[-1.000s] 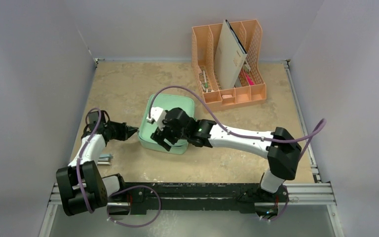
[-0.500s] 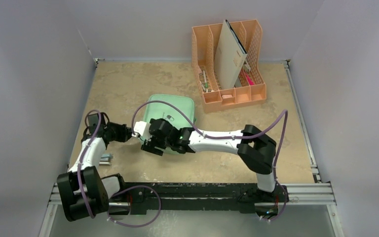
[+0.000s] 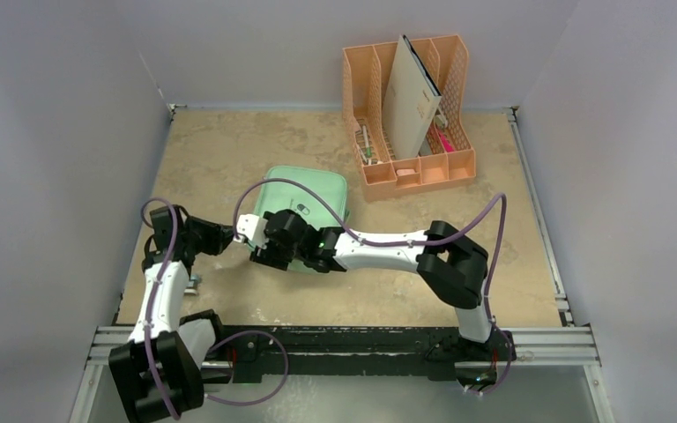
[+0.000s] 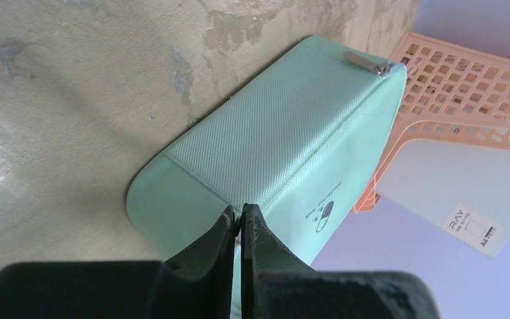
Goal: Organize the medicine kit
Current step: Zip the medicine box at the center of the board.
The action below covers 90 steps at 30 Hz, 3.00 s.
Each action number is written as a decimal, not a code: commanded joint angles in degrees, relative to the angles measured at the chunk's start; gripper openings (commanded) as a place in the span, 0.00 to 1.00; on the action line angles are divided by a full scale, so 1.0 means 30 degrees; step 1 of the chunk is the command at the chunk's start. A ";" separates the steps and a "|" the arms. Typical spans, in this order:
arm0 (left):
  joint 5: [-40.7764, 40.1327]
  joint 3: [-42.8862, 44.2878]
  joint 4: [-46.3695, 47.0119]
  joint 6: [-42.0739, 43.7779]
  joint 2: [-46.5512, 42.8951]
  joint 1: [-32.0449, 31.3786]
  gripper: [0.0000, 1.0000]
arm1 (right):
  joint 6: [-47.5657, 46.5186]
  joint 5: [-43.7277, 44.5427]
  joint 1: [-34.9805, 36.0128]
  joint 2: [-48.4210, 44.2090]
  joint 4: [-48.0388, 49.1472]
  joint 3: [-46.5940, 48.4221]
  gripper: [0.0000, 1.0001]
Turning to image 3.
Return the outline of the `green medicine case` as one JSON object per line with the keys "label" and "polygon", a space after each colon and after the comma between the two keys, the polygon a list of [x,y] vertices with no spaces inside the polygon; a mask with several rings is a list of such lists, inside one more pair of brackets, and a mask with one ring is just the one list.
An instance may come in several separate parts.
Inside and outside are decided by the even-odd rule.
{"label": "green medicine case", "polygon": [[348,219],[348,185],[341,174],[306,167],[275,166],[260,187],[253,213],[264,218],[289,209],[316,230],[341,225]]}

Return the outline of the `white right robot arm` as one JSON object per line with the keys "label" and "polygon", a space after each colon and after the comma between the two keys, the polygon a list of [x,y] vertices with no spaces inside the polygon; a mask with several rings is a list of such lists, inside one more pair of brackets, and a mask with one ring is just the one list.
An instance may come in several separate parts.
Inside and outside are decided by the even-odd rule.
{"label": "white right robot arm", "polygon": [[371,234],[342,226],[315,228],[286,209],[264,216],[242,214],[235,229],[238,241],[251,246],[252,262],[283,271],[299,262],[317,273],[381,269],[416,274],[454,308],[466,356],[479,359],[494,347],[485,301],[489,254],[447,222],[435,220],[428,229],[411,233]]}

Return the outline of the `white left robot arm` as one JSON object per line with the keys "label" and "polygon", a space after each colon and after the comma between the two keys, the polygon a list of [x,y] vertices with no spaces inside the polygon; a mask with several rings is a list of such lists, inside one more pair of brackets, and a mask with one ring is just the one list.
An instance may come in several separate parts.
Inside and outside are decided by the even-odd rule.
{"label": "white left robot arm", "polygon": [[217,256],[234,238],[230,225],[192,217],[179,204],[142,214],[153,233],[144,243],[145,293],[128,341],[108,364],[131,422],[178,419],[204,401],[201,366],[227,351],[227,336],[211,309],[182,316],[182,300],[200,254]]}

